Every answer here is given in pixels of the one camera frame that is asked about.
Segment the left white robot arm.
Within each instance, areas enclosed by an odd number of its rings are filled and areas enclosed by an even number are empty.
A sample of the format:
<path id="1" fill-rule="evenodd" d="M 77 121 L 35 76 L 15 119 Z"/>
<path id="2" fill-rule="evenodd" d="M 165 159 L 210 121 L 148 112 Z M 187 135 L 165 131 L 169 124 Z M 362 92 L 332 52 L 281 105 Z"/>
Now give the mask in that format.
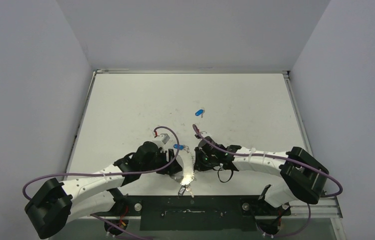
<path id="1" fill-rule="evenodd" d="M 37 192 L 29 197 L 27 185 L 23 195 L 28 199 L 24 211 L 40 239 L 48 239 L 64 226 L 81 217 L 100 212 L 116 216 L 125 208 L 125 202 L 117 196 L 118 188 L 137 181 L 141 175 L 157 173 L 173 175 L 182 170 L 177 158 L 180 150 L 165 149 L 166 140 L 146 141 L 110 165 L 94 173 L 66 173 L 71 177 L 57 180 L 58 174 L 35 178 L 44 180 Z"/>

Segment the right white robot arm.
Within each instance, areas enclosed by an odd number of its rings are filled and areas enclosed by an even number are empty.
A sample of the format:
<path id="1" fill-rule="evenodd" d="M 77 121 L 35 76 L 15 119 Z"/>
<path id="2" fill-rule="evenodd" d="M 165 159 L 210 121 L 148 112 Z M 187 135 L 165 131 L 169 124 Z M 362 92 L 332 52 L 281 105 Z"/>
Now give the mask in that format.
<path id="1" fill-rule="evenodd" d="M 254 171 L 282 178 L 269 184 L 258 200 L 259 210 L 266 215 L 291 201 L 316 205 L 323 193 L 329 171 L 311 154 L 294 146 L 289 151 L 264 152 L 240 145 L 225 147 L 210 136 L 195 147 L 194 169 L 204 172 L 219 167 L 231 172 Z"/>

